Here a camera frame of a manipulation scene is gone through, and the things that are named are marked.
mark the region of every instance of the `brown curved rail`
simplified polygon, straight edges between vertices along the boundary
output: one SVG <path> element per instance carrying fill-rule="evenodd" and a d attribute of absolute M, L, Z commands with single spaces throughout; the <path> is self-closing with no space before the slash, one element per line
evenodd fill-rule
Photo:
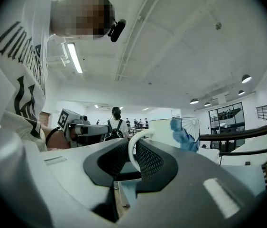
<path fill-rule="evenodd" d="M 248 138 L 259 137 L 266 134 L 267 134 L 267 125 L 257 129 L 245 130 L 237 133 L 203 134 L 200 135 L 200 141 L 248 139 Z"/>

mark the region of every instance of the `black backpack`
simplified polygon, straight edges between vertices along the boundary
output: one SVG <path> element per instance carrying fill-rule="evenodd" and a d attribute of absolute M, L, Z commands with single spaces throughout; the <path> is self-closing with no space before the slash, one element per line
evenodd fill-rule
<path fill-rule="evenodd" d="M 123 120 L 120 119 L 118 128 L 112 129 L 110 120 L 108 120 L 108 126 L 109 126 L 109 129 L 110 129 L 111 132 L 106 134 L 106 137 L 105 137 L 104 141 L 108 141 L 108 140 L 111 140 L 111 139 L 117 139 L 117 138 L 123 138 L 124 137 L 123 133 L 120 131 L 120 126 L 121 126 L 122 122 L 123 122 Z"/>

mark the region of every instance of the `fluorescent light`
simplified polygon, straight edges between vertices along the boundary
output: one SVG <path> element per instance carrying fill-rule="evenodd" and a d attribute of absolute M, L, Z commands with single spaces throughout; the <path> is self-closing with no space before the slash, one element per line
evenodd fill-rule
<path fill-rule="evenodd" d="M 79 62 L 78 57 L 77 57 L 77 53 L 76 53 L 76 50 L 75 50 L 75 45 L 74 45 L 74 43 L 69 43 L 69 44 L 68 44 L 68 49 L 69 49 L 70 55 L 71 55 L 71 57 L 72 57 L 72 61 L 73 61 L 73 63 L 74 63 L 74 66 L 75 66 L 75 68 L 76 68 L 76 71 L 77 71 L 79 74 L 82 74 L 83 71 L 82 71 L 80 62 Z"/>
<path fill-rule="evenodd" d="M 249 80 L 251 80 L 251 76 L 249 76 L 248 74 L 243 75 L 242 77 L 242 83 L 247 83 Z"/>
<path fill-rule="evenodd" d="M 245 92 L 243 90 L 240 90 L 239 95 L 243 95 L 243 94 L 245 94 Z"/>
<path fill-rule="evenodd" d="M 199 101 L 197 99 L 192 99 L 190 104 L 197 104 Z"/>

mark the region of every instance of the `wrist strap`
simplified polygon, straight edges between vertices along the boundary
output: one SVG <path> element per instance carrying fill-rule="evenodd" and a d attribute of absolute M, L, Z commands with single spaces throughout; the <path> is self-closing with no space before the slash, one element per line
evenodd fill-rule
<path fill-rule="evenodd" d="M 53 129 L 49 134 L 48 136 L 46 137 L 46 146 L 48 145 L 48 141 L 50 139 L 50 137 L 52 136 L 52 134 L 54 134 L 57 130 L 59 130 L 60 127 L 56 127 L 55 129 Z"/>

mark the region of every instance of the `mug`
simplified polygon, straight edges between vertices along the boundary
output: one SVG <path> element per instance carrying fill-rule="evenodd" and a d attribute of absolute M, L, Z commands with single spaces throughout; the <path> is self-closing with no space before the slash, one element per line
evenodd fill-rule
<path fill-rule="evenodd" d="M 133 148 L 137 141 L 146 135 L 149 135 L 149 140 L 197 152 L 200 143 L 199 119 L 185 117 L 150 121 L 149 129 L 134 135 L 128 144 L 130 161 L 138 171 L 140 171 L 140 168 L 133 157 Z"/>

